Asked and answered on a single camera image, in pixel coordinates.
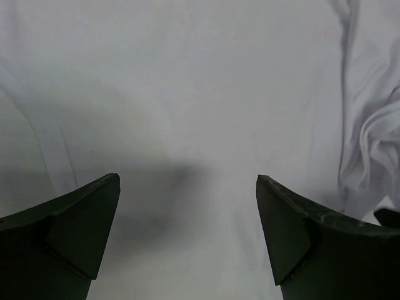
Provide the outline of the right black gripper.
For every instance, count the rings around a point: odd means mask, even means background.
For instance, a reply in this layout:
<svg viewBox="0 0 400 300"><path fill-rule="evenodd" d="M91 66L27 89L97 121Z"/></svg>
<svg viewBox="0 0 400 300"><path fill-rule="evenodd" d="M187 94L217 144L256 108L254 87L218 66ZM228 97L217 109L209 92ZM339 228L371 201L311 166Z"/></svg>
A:
<svg viewBox="0 0 400 300"><path fill-rule="evenodd" d="M400 212L388 208L374 211L374 217L381 226L387 228L400 228Z"/></svg>

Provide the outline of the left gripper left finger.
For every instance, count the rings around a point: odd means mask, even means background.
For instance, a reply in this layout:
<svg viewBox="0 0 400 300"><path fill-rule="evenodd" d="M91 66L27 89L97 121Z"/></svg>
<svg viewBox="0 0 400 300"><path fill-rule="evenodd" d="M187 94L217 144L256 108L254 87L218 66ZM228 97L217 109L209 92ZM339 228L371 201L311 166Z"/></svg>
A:
<svg viewBox="0 0 400 300"><path fill-rule="evenodd" d="M120 177L110 173L1 218L1 299L86 299L119 195Z"/></svg>

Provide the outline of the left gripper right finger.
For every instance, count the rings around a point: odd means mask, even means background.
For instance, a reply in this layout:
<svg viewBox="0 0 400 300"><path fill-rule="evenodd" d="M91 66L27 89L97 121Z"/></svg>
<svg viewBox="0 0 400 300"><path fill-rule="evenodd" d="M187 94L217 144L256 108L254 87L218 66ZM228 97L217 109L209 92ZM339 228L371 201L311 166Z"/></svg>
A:
<svg viewBox="0 0 400 300"><path fill-rule="evenodd" d="M345 216L265 175L257 178L256 198L284 299L399 298L399 228Z"/></svg>

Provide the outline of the white t shirt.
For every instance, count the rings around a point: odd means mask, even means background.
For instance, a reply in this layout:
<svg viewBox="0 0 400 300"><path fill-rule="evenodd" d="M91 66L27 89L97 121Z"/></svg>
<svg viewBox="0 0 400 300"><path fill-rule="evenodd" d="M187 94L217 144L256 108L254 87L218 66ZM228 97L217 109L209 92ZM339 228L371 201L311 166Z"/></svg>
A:
<svg viewBox="0 0 400 300"><path fill-rule="evenodd" d="M260 174L399 207L398 1L2 1L1 214L118 173L89 299L281 299Z"/></svg>

